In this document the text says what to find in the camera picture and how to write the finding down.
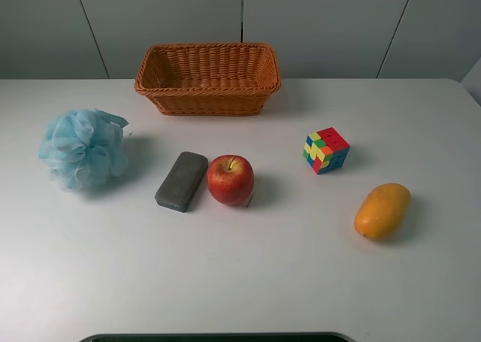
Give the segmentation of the grey felt board eraser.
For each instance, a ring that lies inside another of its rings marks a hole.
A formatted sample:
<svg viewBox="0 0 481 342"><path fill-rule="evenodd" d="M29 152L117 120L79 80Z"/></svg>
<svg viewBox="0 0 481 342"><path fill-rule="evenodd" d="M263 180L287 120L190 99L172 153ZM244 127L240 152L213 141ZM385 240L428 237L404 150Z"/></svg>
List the grey felt board eraser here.
<svg viewBox="0 0 481 342"><path fill-rule="evenodd" d="M183 151L158 188L154 199L161 207L187 212L207 171L208 159L200 154Z"/></svg>

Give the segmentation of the red apple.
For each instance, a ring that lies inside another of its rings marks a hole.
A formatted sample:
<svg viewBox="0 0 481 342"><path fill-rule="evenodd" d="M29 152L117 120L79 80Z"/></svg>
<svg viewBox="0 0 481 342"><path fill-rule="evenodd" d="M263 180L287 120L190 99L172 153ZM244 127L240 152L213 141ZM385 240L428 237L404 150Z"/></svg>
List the red apple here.
<svg viewBox="0 0 481 342"><path fill-rule="evenodd" d="M207 188L221 204L244 203L251 196L254 183L253 168L242 156L218 156L207 169Z"/></svg>

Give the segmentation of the orange woven wicker basket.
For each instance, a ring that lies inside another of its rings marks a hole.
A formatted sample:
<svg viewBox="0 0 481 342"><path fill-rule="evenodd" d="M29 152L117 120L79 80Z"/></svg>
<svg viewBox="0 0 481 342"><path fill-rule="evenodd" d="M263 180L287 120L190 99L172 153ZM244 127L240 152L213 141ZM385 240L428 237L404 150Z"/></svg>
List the orange woven wicker basket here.
<svg viewBox="0 0 481 342"><path fill-rule="evenodd" d="M135 78L164 115L252 116L280 87L276 53L263 43L157 44Z"/></svg>

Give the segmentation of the colourful puzzle cube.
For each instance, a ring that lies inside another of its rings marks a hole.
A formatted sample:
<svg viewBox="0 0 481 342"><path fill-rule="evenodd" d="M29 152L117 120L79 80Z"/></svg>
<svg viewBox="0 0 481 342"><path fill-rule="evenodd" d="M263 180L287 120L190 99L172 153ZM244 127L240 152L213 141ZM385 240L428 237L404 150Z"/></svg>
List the colourful puzzle cube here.
<svg viewBox="0 0 481 342"><path fill-rule="evenodd" d="M349 143L335 128L312 132L304 144L303 157L317 174L341 168L349 152Z"/></svg>

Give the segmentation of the yellow orange mango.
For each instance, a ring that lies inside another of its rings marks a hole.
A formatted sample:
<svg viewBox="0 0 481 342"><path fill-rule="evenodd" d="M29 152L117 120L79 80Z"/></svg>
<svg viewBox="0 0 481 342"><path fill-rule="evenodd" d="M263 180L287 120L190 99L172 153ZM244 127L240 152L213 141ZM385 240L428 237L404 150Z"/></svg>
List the yellow orange mango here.
<svg viewBox="0 0 481 342"><path fill-rule="evenodd" d="M400 228L410 200L409 189L401 184L385 183L375 187L355 215L355 231L372 241L390 237Z"/></svg>

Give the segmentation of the light blue bath loofah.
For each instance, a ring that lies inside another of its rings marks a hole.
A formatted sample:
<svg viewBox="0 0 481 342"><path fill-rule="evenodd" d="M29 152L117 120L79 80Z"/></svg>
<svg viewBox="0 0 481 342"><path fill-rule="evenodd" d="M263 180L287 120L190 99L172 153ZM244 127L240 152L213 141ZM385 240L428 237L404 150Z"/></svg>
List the light blue bath loofah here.
<svg viewBox="0 0 481 342"><path fill-rule="evenodd" d="M66 189L102 186L127 168L124 128L128 124L98 109L64 112L49 122L38 158Z"/></svg>

